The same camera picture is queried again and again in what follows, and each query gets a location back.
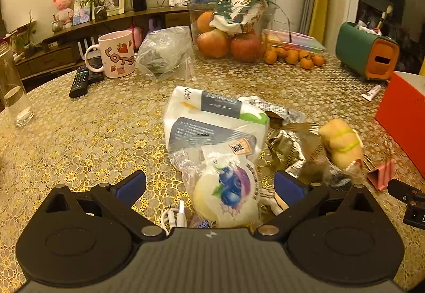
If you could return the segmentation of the pink pig plush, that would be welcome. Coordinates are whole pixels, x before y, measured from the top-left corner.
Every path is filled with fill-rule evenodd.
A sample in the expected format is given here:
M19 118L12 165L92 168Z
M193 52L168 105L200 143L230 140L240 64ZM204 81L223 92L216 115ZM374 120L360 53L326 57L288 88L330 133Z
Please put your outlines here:
M56 8L54 20L61 23L62 28L69 28L73 24L74 0L53 0Z

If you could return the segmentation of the yellow plush dog toy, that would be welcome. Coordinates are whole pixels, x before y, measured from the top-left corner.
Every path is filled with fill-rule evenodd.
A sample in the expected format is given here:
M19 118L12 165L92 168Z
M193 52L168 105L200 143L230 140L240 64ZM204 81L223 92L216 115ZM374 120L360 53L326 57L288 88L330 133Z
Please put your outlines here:
M363 144L357 134L343 119L332 119L318 130L331 162L346 169L352 163L364 161Z

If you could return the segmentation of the red apple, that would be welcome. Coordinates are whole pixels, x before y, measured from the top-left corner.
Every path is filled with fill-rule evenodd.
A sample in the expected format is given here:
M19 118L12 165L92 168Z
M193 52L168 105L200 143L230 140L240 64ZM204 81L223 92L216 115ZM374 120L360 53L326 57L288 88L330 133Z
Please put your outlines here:
M204 57L222 58L230 52L231 40L221 30L215 29L202 33L197 38L197 47Z
M231 55L243 62L254 62L260 58L261 41L253 34L236 35L231 41Z

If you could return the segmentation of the red cardboard box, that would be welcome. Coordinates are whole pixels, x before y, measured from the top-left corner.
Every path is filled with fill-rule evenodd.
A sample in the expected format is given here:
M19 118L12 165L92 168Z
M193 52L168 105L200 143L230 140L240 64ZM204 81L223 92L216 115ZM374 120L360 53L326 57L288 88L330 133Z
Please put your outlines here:
M424 76L394 72L375 119L424 174Z

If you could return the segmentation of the framed photo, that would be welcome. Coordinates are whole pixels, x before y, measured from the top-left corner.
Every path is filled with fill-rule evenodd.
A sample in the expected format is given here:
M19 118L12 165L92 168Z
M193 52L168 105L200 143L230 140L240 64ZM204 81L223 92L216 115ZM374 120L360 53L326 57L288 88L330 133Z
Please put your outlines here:
M108 16L115 16L125 12L125 0L104 0Z

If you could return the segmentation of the silver foil bag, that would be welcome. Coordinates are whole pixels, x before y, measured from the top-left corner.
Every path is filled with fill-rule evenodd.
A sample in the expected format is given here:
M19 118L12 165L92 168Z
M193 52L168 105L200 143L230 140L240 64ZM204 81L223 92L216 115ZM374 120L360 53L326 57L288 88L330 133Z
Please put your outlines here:
M283 126L267 141L272 163L302 182L321 181L329 167L319 126L302 122Z

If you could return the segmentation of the glass fruit bowl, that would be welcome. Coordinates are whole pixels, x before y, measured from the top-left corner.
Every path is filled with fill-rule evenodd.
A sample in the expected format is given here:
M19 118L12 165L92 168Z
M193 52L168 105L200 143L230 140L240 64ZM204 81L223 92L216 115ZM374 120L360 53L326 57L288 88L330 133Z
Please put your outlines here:
M220 0L188 3L192 41L203 57L233 57L257 62L264 57L276 6L259 1L250 6L228 7Z

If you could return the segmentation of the patterned cloth bag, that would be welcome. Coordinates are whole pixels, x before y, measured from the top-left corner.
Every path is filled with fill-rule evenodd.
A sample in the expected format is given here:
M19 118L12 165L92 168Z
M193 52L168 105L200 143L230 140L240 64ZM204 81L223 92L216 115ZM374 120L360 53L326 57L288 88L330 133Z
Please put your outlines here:
M210 26L228 35L248 33L269 7L269 0L219 0Z

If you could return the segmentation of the small white tube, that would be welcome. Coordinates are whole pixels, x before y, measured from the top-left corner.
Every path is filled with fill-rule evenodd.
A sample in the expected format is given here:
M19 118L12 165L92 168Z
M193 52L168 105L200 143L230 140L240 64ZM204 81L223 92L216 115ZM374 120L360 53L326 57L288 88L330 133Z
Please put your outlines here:
M373 88L371 88L368 92L363 93L361 95L361 97L369 102L371 102L374 97L377 96L377 94L379 94L379 92L382 90L382 86L381 85L376 85Z

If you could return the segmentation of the pink strawberry mug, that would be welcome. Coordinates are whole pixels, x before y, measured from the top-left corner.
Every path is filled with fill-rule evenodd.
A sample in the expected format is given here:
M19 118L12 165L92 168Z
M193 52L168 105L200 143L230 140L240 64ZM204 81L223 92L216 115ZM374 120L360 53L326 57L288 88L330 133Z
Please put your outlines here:
M89 64L88 55L91 50L99 50L101 54L100 68ZM104 73L108 78L121 78L135 71L135 53L133 36L130 30L122 30L101 35L96 45L91 45L84 55L86 67L93 73Z

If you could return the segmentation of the clear plastic bag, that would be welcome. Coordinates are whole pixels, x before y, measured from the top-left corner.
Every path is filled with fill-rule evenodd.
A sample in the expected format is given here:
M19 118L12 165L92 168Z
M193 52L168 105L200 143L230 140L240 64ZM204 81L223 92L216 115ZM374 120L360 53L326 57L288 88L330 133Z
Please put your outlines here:
M188 26L170 27L147 34L136 55L135 67L153 82L194 77L194 51Z

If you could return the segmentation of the pink binder clip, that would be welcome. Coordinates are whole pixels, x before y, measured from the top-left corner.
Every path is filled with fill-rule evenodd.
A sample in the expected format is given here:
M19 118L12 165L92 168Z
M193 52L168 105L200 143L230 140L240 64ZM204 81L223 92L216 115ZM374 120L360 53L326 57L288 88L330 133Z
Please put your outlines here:
M395 161L393 158L387 159L382 165L376 166L368 156L364 156L364 163L367 167L367 180L377 191L383 191L388 183L394 178Z

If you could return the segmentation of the blueberry snack packet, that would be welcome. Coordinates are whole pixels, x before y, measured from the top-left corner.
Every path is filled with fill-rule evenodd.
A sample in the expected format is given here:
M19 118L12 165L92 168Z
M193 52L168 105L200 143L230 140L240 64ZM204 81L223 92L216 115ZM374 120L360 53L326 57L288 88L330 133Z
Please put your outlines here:
M254 149L248 138L240 137L180 149L170 155L198 218L211 227L237 228L259 222Z

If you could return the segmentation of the white tissue pack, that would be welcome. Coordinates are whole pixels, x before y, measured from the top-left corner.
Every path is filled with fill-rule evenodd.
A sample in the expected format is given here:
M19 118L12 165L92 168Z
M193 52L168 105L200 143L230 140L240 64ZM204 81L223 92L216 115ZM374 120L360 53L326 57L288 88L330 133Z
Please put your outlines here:
M245 138L256 160L266 140L269 117L259 107L213 92L177 86L164 114L168 151Z

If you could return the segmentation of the wooden tv cabinet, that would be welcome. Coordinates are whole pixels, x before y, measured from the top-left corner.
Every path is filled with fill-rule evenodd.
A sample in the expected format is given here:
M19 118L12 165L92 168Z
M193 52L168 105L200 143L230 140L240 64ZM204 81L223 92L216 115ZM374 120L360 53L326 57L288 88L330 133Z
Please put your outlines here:
M163 7L129 11L106 20L78 24L44 39L41 43L42 50L32 57L21 59L16 68L24 81L73 67L84 57L85 47L96 43L101 35L125 30L132 24L140 27L145 35L150 30L150 19L162 27L188 25L189 12L186 6Z

